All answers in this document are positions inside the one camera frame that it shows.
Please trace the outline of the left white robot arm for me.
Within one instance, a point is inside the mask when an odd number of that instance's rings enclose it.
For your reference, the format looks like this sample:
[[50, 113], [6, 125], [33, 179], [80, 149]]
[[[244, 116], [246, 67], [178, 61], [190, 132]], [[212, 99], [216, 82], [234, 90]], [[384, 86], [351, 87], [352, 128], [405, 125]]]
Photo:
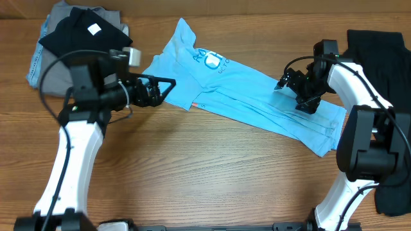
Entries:
[[60, 126], [55, 163], [33, 215], [17, 218], [14, 230], [96, 229], [87, 217], [87, 194], [111, 113], [131, 105], [157, 107], [176, 86], [174, 79], [130, 73], [140, 60], [132, 47], [83, 49], [58, 58], [67, 63], [73, 85], [63, 109], [53, 115]]

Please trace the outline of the light blue printed t-shirt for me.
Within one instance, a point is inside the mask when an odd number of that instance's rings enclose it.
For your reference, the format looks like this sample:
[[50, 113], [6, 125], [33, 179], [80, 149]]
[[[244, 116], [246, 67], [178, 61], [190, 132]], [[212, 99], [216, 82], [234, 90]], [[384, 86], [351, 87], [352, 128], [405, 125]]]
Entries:
[[338, 146], [346, 110], [321, 101], [314, 114], [296, 109], [295, 93], [276, 90], [277, 80], [214, 51], [196, 48], [196, 35], [184, 19], [147, 75], [172, 78], [166, 102], [192, 106], [301, 141], [323, 157]]

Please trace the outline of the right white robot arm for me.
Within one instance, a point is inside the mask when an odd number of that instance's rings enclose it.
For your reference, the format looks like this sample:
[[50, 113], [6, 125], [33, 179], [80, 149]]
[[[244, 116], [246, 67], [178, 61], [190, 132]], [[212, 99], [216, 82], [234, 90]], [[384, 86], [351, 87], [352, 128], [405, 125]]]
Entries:
[[340, 170], [324, 200], [303, 223], [275, 223], [274, 230], [360, 230], [350, 218], [369, 192], [384, 186], [410, 153], [407, 139], [410, 114], [396, 112], [366, 78], [363, 68], [340, 55], [336, 40], [321, 40], [313, 47], [307, 72], [290, 64], [276, 89], [296, 93], [296, 109], [314, 114], [323, 94], [338, 95], [349, 113], [337, 146]]

